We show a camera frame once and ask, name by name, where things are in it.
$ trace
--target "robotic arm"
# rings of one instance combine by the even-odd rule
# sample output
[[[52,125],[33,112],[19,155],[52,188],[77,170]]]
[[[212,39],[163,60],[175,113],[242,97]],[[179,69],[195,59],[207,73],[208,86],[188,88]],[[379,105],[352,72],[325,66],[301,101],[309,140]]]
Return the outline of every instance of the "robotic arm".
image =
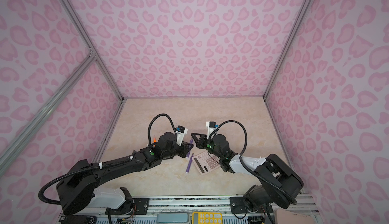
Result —
[[[126,214],[134,210],[134,201],[126,188],[108,189],[99,186],[120,176],[153,168],[162,160],[172,159],[176,155],[185,158],[193,147],[192,144],[182,141],[187,129],[182,126],[174,128],[167,115],[164,116],[170,120],[175,133],[166,132],[158,142],[151,144],[150,128],[158,116],[149,125],[148,147],[133,151],[129,156],[102,163],[88,163],[86,159],[80,160],[67,174],[42,187],[38,194],[39,199],[46,203],[61,205],[65,215],[73,215],[85,207],[107,207],[113,209],[115,214]],[[282,208],[288,208],[290,203],[296,204],[294,198],[304,185],[301,178],[277,155],[270,154],[267,158],[248,158],[241,156],[244,150],[240,154],[233,152],[226,137],[216,134],[221,125],[207,122],[207,134],[192,133],[191,136],[197,148],[206,149],[209,153],[219,157],[223,171],[246,173],[260,180],[262,186],[254,185],[245,193],[246,208],[250,212],[255,212],[263,203],[275,202]],[[241,127],[245,132],[245,149],[247,134],[243,125]],[[273,173],[279,173],[279,175],[274,177]],[[59,201],[44,196],[45,190],[54,183],[58,183],[56,189]]]

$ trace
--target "pink wall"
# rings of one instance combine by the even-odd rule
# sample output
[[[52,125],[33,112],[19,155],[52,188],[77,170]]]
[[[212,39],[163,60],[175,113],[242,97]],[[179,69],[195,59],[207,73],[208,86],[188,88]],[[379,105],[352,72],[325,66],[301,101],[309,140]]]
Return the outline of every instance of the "pink wall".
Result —
[[[118,101],[95,64],[0,179],[0,222],[52,223],[60,206],[38,199],[39,189],[77,161],[93,159]],[[58,199],[54,186],[46,191]]]
[[[315,0],[269,102],[326,223],[389,222],[389,0]]]
[[[71,0],[125,96],[263,95],[303,0]]]
[[[0,155],[88,53],[57,0],[0,0]]]

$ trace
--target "purple pen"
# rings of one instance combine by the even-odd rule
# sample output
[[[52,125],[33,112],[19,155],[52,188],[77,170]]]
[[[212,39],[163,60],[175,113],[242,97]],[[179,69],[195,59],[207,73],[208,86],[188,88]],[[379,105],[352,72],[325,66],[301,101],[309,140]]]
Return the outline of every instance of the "purple pen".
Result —
[[[193,155],[194,155],[194,153],[192,153],[192,156],[191,156],[191,158],[189,159],[188,167],[186,168],[185,173],[189,173],[189,169],[191,168],[191,164],[192,164]]]
[[[188,154],[186,155],[186,158],[189,159],[189,156],[191,155],[191,151],[188,151]]]

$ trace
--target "beige marble surface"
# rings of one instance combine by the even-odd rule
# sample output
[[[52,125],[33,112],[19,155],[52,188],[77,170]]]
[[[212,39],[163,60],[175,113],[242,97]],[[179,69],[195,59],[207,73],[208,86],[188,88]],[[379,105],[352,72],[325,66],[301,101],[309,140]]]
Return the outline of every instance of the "beige marble surface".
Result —
[[[190,141],[192,132],[206,134],[206,121],[220,124],[226,120],[237,120],[245,126],[248,135],[244,156],[258,158],[275,153],[286,162],[262,98],[128,99],[102,161],[123,157],[146,147],[148,125],[160,113],[168,114],[175,127],[182,125],[188,129],[184,138],[186,142]],[[166,117],[160,117],[153,124],[151,137],[158,139],[167,131],[172,131],[170,123]],[[244,134],[239,125],[227,123],[219,134],[226,136],[232,150],[241,151]],[[204,149],[192,149],[195,155],[202,151]],[[221,168],[202,176],[192,165],[186,174],[187,163],[186,158],[176,156],[164,160],[155,168],[116,178],[103,186],[126,187],[132,196],[154,196],[244,194],[252,185],[260,185],[253,176],[225,173]]]

